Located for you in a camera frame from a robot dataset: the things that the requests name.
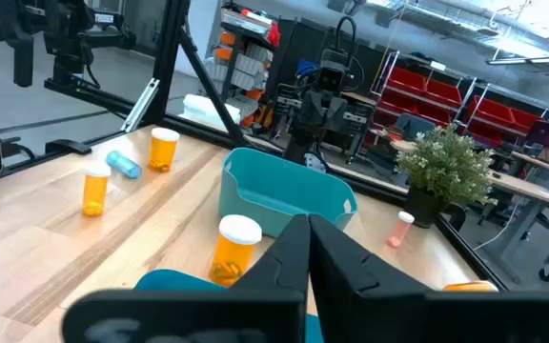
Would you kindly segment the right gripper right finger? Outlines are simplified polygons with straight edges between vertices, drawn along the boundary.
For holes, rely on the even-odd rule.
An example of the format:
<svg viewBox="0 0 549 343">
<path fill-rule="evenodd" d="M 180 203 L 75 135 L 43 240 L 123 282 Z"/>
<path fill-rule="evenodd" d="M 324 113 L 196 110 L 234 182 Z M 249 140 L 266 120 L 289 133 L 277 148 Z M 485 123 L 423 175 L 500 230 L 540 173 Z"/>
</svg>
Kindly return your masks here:
<svg viewBox="0 0 549 343">
<path fill-rule="evenodd" d="M 547 292 L 439 292 L 310 215 L 325 343 L 549 343 Z"/>
</svg>

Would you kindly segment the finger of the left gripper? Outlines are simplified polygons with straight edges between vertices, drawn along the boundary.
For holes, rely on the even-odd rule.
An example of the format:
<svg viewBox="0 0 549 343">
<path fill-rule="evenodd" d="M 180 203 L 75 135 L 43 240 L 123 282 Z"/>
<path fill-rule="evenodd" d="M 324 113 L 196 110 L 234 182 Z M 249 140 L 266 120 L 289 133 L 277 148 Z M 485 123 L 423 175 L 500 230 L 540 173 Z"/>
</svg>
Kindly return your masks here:
<svg viewBox="0 0 549 343">
<path fill-rule="evenodd" d="M 314 129 L 323 124 L 323 109 L 319 92 L 306 91 L 304 93 L 297 120 L 303 128 Z"/>
<path fill-rule="evenodd" d="M 322 108 L 324 110 L 323 127 L 326 130 L 335 130 L 347 109 L 347 100 L 337 93 L 326 91 L 322 95 Z"/>
</svg>

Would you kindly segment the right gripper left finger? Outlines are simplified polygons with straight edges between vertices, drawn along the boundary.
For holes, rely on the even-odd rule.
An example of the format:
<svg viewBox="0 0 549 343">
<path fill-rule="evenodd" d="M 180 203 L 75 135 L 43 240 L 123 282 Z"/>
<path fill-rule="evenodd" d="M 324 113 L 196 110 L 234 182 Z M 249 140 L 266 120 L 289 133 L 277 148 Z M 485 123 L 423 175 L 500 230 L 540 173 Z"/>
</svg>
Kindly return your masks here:
<svg viewBox="0 0 549 343">
<path fill-rule="evenodd" d="M 305 343 L 309 252 L 296 215 L 226 291 L 89 293 L 65 313 L 64 343 Z"/>
</svg>

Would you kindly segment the large orange pill bottle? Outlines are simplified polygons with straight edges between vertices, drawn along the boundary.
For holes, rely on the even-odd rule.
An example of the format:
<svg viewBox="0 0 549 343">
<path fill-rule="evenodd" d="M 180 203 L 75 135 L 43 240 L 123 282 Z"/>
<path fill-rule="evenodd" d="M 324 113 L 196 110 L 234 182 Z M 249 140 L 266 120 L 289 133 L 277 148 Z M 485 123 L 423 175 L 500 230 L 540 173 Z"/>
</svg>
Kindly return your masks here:
<svg viewBox="0 0 549 343">
<path fill-rule="evenodd" d="M 154 170 L 168 172 L 173 164 L 176 145 L 180 135 L 176 131 L 165 128 L 154 128 L 151 131 L 151 135 L 152 143 L 149 165 Z"/>
<path fill-rule="evenodd" d="M 478 292 L 478 293 L 497 293 L 498 288 L 490 281 L 478 280 L 466 283 L 456 283 L 446 285 L 444 292 Z"/>
<path fill-rule="evenodd" d="M 209 277 L 217 285 L 230 287 L 249 269 L 262 229 L 252 218 L 239 214 L 224 216 L 218 229 Z"/>
</svg>

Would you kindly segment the small pink pill bottle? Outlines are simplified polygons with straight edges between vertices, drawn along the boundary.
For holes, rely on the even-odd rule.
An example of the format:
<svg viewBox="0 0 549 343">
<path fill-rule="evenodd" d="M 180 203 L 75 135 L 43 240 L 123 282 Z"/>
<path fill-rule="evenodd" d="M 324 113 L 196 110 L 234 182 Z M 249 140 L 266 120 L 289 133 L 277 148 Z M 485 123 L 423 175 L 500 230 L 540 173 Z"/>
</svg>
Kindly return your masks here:
<svg viewBox="0 0 549 343">
<path fill-rule="evenodd" d="M 391 229 L 386 243 L 393 248 L 399 247 L 414 221 L 415 218 L 408 212 L 399 212 L 397 214 L 397 222 L 395 226 Z"/>
</svg>

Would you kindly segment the small blue pill bottle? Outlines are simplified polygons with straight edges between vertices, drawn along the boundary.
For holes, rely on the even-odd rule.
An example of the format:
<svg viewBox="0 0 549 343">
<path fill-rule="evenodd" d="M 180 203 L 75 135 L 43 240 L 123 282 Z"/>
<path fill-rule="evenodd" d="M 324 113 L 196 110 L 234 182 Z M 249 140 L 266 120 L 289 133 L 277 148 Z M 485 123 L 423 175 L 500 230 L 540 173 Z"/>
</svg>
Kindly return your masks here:
<svg viewBox="0 0 549 343">
<path fill-rule="evenodd" d="M 142 174 L 142 168 L 120 151 L 111 151 L 106 157 L 107 164 L 122 172 L 130 179 L 138 179 Z"/>
</svg>

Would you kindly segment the small white cap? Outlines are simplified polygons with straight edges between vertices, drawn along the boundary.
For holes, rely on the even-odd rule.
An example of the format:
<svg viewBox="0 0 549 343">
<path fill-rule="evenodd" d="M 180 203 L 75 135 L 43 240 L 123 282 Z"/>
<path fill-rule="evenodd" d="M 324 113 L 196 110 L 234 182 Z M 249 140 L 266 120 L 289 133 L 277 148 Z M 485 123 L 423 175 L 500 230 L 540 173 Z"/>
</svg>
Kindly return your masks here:
<svg viewBox="0 0 549 343">
<path fill-rule="evenodd" d="M 82 213 L 86 216 L 101 215 L 105 208 L 111 167 L 105 163 L 92 163 L 85 168 Z"/>
</svg>

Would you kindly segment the teal plastic bin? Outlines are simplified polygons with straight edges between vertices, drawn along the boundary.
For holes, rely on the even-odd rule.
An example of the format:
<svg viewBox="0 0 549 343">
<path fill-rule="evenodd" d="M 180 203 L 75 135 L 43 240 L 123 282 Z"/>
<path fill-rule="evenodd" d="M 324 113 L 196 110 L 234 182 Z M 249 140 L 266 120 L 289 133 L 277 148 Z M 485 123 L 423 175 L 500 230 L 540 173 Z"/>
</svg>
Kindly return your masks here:
<svg viewBox="0 0 549 343">
<path fill-rule="evenodd" d="M 223 161 L 219 213 L 250 217 L 265 235 L 277 237 L 297 214 L 318 214 L 343 230 L 357 213 L 357 202 L 338 177 L 237 148 Z"/>
</svg>

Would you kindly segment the shelf with grey orange bins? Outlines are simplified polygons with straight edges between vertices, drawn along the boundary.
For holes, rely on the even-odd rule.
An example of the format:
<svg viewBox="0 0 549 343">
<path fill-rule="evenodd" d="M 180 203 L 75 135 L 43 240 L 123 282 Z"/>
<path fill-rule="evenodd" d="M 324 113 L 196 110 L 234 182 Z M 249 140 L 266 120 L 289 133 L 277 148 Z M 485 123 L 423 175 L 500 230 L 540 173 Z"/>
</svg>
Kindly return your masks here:
<svg viewBox="0 0 549 343">
<path fill-rule="evenodd" d="M 262 97 L 279 42 L 275 18 L 234 0 L 222 3 L 204 65 L 223 101 L 238 109 L 233 119 L 243 128 L 262 128 L 260 120 L 266 116 Z"/>
</svg>

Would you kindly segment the white plastic container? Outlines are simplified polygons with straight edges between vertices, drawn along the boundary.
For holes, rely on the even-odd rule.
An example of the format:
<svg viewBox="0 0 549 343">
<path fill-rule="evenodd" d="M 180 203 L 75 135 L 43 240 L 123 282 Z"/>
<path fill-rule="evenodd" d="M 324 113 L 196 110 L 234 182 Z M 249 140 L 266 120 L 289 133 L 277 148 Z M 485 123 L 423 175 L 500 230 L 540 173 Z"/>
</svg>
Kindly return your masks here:
<svg viewBox="0 0 549 343">
<path fill-rule="evenodd" d="M 214 129 L 227 130 L 210 98 L 187 94 L 183 105 L 184 111 L 180 117 Z"/>
</svg>

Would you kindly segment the rack with red bins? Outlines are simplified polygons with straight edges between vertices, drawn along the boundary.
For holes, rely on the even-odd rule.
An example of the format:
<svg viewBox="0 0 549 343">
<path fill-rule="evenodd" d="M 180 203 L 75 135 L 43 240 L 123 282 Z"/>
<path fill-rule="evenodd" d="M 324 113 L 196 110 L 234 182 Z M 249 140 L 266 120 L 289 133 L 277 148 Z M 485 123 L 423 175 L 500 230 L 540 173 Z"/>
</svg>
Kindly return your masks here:
<svg viewBox="0 0 549 343">
<path fill-rule="evenodd" d="M 411 114 L 441 127 L 456 125 L 491 147 L 523 143 L 536 123 L 549 123 L 547 102 L 398 50 L 382 57 L 370 94 L 381 126 Z"/>
</svg>

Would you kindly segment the potted green plant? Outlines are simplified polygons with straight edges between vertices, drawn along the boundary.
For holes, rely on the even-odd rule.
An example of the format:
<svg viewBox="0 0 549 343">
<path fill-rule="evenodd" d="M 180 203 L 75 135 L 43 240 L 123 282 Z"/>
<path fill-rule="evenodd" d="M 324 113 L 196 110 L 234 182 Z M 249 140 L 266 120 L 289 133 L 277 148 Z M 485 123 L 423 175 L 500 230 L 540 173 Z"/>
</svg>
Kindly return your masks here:
<svg viewBox="0 0 549 343">
<path fill-rule="evenodd" d="M 404 210 L 414 224 L 430 228 L 451 203 L 496 205 L 497 199 L 490 196 L 493 154 L 472 137 L 457 134 L 454 125 L 419 132 L 411 149 L 396 154 L 396 169 L 409 181 Z"/>
</svg>

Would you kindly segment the wooden desk grey legs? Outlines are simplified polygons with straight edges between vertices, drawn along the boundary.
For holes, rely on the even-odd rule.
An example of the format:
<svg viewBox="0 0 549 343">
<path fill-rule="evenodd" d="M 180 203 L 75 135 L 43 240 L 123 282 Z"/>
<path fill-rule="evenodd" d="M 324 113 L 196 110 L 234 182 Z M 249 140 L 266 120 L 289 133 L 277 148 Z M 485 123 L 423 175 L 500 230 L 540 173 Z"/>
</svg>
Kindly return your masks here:
<svg viewBox="0 0 549 343">
<path fill-rule="evenodd" d="M 502 231 L 496 239 L 498 244 L 494 250 L 499 257 L 504 257 L 516 248 L 519 237 L 531 228 L 542 208 L 549 206 L 549 191 L 539 185 L 506 174 L 496 178 L 493 171 L 491 171 L 489 179 L 492 181 L 492 188 L 496 186 L 529 200 L 522 215 L 515 219 L 508 229 Z M 549 279 L 549 254 L 539 270 L 539 275 L 546 280 Z"/>
</svg>

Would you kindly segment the long ceiling lamp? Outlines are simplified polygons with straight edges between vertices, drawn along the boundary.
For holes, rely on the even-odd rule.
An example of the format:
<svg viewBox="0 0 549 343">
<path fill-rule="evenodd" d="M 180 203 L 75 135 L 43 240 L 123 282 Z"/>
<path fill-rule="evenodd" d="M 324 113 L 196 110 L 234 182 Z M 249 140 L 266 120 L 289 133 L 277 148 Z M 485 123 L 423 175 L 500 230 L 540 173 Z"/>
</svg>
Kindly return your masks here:
<svg viewBox="0 0 549 343">
<path fill-rule="evenodd" d="M 523 64 L 549 64 L 549 56 L 542 57 L 516 57 L 486 60 L 487 65 L 523 65 Z"/>
</svg>

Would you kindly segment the maroon laptop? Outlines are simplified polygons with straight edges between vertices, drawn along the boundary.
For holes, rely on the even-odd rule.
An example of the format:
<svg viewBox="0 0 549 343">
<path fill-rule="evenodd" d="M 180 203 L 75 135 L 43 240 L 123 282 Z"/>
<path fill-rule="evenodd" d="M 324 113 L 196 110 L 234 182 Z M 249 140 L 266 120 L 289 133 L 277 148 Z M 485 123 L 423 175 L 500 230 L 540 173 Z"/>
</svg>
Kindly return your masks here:
<svg viewBox="0 0 549 343">
<path fill-rule="evenodd" d="M 543 147 L 549 147 L 549 122 L 535 121 L 526 135 L 525 144 L 527 146 L 539 144 Z"/>
</svg>

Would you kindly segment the black machinery cluster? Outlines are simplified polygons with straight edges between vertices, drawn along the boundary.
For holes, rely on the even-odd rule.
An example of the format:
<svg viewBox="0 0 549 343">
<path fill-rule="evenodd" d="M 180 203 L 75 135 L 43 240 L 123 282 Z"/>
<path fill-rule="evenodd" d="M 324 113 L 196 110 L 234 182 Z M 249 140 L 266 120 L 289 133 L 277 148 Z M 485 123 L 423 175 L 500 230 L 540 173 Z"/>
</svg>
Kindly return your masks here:
<svg viewBox="0 0 549 343">
<path fill-rule="evenodd" d="M 54 57 L 49 87 L 98 90 L 92 50 L 130 50 L 136 43 L 121 13 L 94 10 L 84 0 L 0 0 L 0 42 L 13 49 L 13 83 L 22 88 L 32 85 L 33 36 L 38 32 Z"/>
</svg>

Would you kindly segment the silver metal bracket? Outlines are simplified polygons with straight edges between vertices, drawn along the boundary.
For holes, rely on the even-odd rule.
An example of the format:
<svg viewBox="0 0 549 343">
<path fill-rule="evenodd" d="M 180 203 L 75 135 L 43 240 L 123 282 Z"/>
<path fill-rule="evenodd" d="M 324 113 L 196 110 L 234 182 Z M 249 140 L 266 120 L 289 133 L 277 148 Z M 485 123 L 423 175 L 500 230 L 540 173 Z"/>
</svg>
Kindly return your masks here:
<svg viewBox="0 0 549 343">
<path fill-rule="evenodd" d="M 138 100 L 135 102 L 135 105 L 132 107 L 131 112 L 129 113 L 128 117 L 121 127 L 121 131 L 131 132 L 137 128 L 147 109 L 151 105 L 159 89 L 159 84 L 159 79 L 152 78 L 150 80 L 150 82 L 147 84 L 147 86 L 139 96 Z"/>
</svg>

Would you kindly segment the black frame bracket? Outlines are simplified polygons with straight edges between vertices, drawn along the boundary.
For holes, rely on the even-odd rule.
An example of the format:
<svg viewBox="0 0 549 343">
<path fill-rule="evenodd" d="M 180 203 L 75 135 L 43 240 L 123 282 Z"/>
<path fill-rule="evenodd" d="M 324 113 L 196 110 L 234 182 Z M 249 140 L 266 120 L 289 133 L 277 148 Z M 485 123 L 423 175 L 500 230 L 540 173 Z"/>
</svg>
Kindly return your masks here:
<svg viewBox="0 0 549 343">
<path fill-rule="evenodd" d="M 81 142 L 70 139 L 56 139 L 45 144 L 45 153 L 65 152 L 79 155 L 87 155 L 92 152 L 92 148 Z"/>
</svg>

